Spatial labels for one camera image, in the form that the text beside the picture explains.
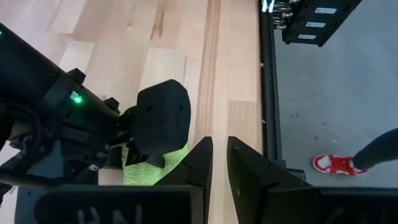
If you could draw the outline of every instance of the black metal frame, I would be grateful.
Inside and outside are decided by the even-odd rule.
[[[284,166],[280,142],[274,18],[271,13],[262,12],[261,4],[259,1],[263,155]]]

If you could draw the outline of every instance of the person's leg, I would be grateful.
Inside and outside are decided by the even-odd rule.
[[[376,164],[398,159],[398,128],[382,134],[353,157],[353,165],[368,170]]]
[[[322,154],[314,158],[317,171],[327,174],[360,175],[379,164],[398,159],[398,128],[377,137],[354,157]]]

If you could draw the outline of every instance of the gray floor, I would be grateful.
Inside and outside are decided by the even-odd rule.
[[[396,9],[395,0],[363,0],[322,48],[275,37],[283,157],[313,185],[398,187],[398,161],[359,177],[311,166],[318,154],[354,156],[398,127]]]

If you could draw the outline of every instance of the shoe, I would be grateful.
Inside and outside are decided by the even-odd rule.
[[[322,154],[313,159],[312,165],[317,171],[326,174],[361,175],[367,172],[355,168],[352,157]]]

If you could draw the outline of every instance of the green towel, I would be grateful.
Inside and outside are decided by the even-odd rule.
[[[124,185],[154,185],[179,165],[184,157],[188,155],[189,150],[188,145],[186,145],[180,150],[165,154],[164,159],[166,161],[166,165],[163,169],[146,162],[124,166],[126,163],[127,153],[128,150],[124,148],[122,156]]]

